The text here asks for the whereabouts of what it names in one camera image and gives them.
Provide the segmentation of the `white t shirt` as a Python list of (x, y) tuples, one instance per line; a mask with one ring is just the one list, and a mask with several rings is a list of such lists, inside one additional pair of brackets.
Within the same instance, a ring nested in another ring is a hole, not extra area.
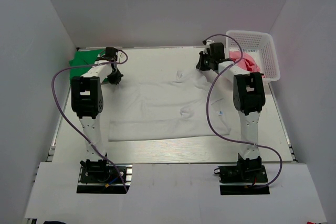
[(198, 70), (181, 71), (169, 81), (128, 81), (115, 88), (108, 140), (144, 141), (221, 135), (231, 128), (224, 98)]

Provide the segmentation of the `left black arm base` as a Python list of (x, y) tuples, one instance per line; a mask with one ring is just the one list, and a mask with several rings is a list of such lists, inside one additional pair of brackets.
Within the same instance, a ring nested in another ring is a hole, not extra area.
[(77, 194), (126, 194), (122, 180), (112, 165), (107, 165), (105, 172), (94, 172), (81, 166), (77, 183)]

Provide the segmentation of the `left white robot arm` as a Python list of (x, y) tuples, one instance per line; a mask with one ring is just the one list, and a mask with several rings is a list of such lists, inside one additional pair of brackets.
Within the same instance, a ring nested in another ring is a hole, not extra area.
[(87, 72), (71, 78), (71, 108), (76, 113), (82, 126), (86, 141), (87, 159), (98, 161), (99, 154), (107, 156), (104, 150), (101, 129), (100, 113), (103, 110), (103, 94), (101, 84), (108, 80), (117, 85), (123, 75), (115, 62), (118, 60), (119, 49), (107, 47)]

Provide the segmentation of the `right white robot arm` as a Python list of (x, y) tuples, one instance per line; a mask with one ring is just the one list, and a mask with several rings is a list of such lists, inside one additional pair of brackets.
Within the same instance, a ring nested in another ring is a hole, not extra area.
[(233, 84), (233, 103), (240, 119), (240, 140), (236, 142), (242, 145), (238, 159), (260, 163), (258, 123), (266, 103), (263, 76), (259, 70), (243, 67), (245, 59), (241, 47), (231, 52), (234, 57), (226, 57), (223, 43), (208, 40), (203, 44), (205, 49), (199, 53), (196, 69), (213, 71)]

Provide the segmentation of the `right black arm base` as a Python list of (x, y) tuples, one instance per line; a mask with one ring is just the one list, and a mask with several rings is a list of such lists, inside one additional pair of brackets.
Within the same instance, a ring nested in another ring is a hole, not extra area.
[(241, 173), (237, 165), (224, 165), (214, 169), (219, 177), (221, 196), (269, 195), (270, 189), (265, 166), (252, 172)]

